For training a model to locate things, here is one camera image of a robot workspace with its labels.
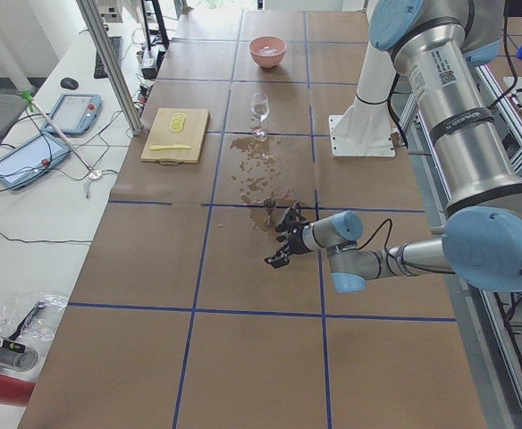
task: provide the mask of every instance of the black keyboard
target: black keyboard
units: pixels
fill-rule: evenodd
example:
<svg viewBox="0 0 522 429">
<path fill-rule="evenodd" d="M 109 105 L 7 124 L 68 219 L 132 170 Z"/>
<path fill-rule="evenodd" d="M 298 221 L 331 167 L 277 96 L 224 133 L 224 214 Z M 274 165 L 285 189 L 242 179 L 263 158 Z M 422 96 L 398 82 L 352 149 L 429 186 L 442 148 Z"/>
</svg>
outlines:
<svg viewBox="0 0 522 429">
<path fill-rule="evenodd" d="M 114 52 L 114 56 L 118 61 L 118 65 L 122 64 L 122 36 L 110 36 L 110 46 L 112 47 L 112 52 Z M 104 68 L 104 64 L 102 63 L 102 58 L 97 52 L 97 59 L 94 65 L 94 79 L 102 79 L 107 78 L 108 73 Z"/>
</svg>

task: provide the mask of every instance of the yellow knife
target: yellow knife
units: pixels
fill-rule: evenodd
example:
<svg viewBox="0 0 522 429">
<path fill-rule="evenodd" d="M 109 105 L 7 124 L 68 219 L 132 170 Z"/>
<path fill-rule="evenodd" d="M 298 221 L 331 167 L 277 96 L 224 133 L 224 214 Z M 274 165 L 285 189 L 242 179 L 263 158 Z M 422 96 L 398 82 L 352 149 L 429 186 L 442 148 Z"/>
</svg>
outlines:
<svg viewBox="0 0 522 429">
<path fill-rule="evenodd" d="M 190 145 L 152 145 L 150 150 L 191 149 Z"/>
</svg>

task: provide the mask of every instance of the small glass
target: small glass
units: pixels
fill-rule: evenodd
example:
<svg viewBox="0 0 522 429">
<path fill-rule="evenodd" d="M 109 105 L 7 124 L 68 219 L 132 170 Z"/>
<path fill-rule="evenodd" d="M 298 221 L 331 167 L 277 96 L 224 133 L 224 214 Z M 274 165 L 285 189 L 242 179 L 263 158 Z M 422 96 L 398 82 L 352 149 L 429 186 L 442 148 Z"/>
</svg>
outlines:
<svg viewBox="0 0 522 429">
<path fill-rule="evenodd" d="M 259 128 L 253 131 L 253 138 L 265 141 L 269 137 L 267 130 L 263 128 L 263 121 L 269 116 L 269 96 L 264 92 L 257 92 L 251 101 L 251 113 L 259 119 Z"/>
</svg>

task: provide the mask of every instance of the computer mouse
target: computer mouse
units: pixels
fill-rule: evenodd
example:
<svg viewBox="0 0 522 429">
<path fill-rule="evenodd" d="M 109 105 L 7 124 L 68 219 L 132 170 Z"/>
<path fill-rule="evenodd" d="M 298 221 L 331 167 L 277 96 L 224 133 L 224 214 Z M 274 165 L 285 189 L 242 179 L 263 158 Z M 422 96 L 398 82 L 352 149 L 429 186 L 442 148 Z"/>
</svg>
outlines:
<svg viewBox="0 0 522 429">
<path fill-rule="evenodd" d="M 64 89 L 76 89 L 79 87 L 79 82 L 73 78 L 63 78 L 61 80 L 61 87 Z"/>
</svg>

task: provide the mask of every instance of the cutting board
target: cutting board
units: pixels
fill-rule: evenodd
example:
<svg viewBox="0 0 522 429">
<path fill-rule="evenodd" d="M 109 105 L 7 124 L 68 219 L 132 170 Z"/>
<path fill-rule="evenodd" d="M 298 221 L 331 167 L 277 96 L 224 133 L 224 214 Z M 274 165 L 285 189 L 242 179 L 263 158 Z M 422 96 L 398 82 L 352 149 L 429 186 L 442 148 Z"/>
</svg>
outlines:
<svg viewBox="0 0 522 429">
<path fill-rule="evenodd" d="M 176 114 L 185 115 L 183 129 L 179 132 L 170 130 L 170 122 Z M 147 163 L 197 164 L 208 119 L 209 112 L 206 109 L 158 109 L 140 159 Z M 150 150 L 151 146 L 170 145 L 188 145 L 191 148 Z"/>
</svg>

